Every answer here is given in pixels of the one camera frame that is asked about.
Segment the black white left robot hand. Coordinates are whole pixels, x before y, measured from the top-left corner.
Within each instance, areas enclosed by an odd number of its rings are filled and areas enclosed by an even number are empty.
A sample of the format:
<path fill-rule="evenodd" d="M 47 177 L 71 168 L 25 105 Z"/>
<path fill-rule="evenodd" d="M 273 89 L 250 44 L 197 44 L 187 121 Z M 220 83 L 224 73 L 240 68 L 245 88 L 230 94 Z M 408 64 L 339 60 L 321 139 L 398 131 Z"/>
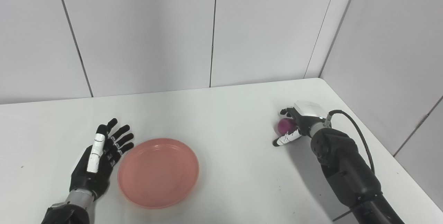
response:
<path fill-rule="evenodd" d="M 130 125 L 124 125 L 111 134 L 116 118 L 98 126 L 93 144 L 87 147 L 71 174 L 69 190 L 87 190 L 95 200 L 108 189 L 114 166 L 134 147 Z"/>

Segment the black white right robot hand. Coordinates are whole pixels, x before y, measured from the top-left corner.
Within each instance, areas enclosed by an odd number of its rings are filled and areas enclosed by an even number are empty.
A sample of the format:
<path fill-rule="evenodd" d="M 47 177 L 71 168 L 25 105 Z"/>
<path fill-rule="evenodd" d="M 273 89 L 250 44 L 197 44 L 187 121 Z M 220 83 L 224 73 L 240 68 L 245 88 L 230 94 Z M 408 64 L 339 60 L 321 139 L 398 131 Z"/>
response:
<path fill-rule="evenodd" d="M 330 120 L 327 120 L 326 111 L 311 101 L 297 101 L 293 107 L 287 107 L 279 113 L 282 118 L 277 124 L 280 137 L 272 142 L 279 147 L 293 142 L 301 137 L 312 137 L 323 128 L 331 128 Z"/>

